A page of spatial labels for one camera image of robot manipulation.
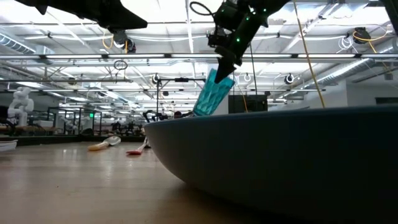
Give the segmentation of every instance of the ceiling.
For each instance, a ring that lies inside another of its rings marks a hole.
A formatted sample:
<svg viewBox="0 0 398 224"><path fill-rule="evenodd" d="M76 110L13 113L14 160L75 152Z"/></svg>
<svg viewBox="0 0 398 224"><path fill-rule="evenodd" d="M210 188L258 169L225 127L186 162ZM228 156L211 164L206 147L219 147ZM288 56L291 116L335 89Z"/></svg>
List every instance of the ceiling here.
<svg viewBox="0 0 398 224"><path fill-rule="evenodd" d="M216 11L222 0L200 0L212 11ZM303 27L309 27L305 36L308 51L310 53L344 54L352 53L354 48L358 52L369 50L368 45L353 44L344 49L339 46L347 34L352 34L355 27L365 27L372 37L385 38L374 42L375 45L390 39L393 35L389 17L383 7L367 7L369 1L355 0L351 4L342 4L336 7L330 15L322 20L316 20L322 9L325 8L327 0L298 1L298 14ZM146 29L129 30L128 36L134 40L137 54L212 54L214 49L207 46L206 33L213 30L214 24L210 16L200 16L190 9L187 15L187 1L173 0L172 4L166 0L131 1L122 0L123 5L133 13L145 19L149 25ZM299 26L294 13L293 4L287 4L282 10L270 16L269 27L261 27L252 42L254 54L302 54L303 43L298 35ZM0 33L12 35L24 44L36 47L46 46L55 54L124 54L123 49L111 45L111 34L101 28L93 21L79 19L77 16L67 12L49 8L46 15L41 15L35 8L25 6L12 0L0 1ZM0 54L18 54L8 47L0 45ZM7 77L2 74L3 79L17 79L18 76L25 79L41 79L51 74L52 79L76 79L101 80L112 78L112 82L103 83L51 83L41 88L61 89L87 89L97 86L103 89L154 89L152 77L158 74L160 78L206 78L210 68L215 66L215 60L172 60L172 59L134 59L128 60L129 67L117 74L112 66L113 62L98 62L98 60L77 60L84 66L74 66L74 62L68 60L54 60L53 65L37 63L33 60L7 60L20 69L27 69L30 75L21 72L16 77ZM313 62L314 72L320 73L336 65L334 61L323 60ZM242 90L254 88L253 73L256 74L258 88L290 88L284 84L284 77L291 73L300 79L297 83L307 81L311 76L308 63L301 61L267 61L256 60L244 62L235 72L236 83ZM121 82L121 79L133 82ZM200 92L202 83L175 83L170 82L164 87L173 89L196 89L190 92L170 92L169 96L161 96L168 99L195 99ZM74 96L87 98L97 103L104 102L106 98L98 98L96 93L57 93L55 95ZM153 92L120 92L116 93L128 103L139 103L140 101L152 102L155 97ZM119 103L119 100L110 100L110 103ZM175 106L172 110L188 111L193 108L193 102Z"/></svg>

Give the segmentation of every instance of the large gray bowl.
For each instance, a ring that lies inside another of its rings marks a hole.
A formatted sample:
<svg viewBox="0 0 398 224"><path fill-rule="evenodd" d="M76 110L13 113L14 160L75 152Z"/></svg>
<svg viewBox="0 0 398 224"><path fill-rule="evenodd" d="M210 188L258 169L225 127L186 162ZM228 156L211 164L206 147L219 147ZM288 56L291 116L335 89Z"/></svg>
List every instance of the large gray bowl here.
<svg viewBox="0 0 398 224"><path fill-rule="evenodd" d="M398 107L231 114L145 126L186 183L308 220L397 223Z"/></svg>

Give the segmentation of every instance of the workstation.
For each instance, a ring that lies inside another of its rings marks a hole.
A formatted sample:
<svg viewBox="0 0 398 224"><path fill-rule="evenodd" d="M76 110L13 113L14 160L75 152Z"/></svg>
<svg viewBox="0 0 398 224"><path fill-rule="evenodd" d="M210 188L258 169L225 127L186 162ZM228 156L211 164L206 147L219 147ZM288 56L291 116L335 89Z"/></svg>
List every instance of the workstation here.
<svg viewBox="0 0 398 224"><path fill-rule="evenodd" d="M398 221L394 0L81 2L0 2L0 223Z"/></svg>

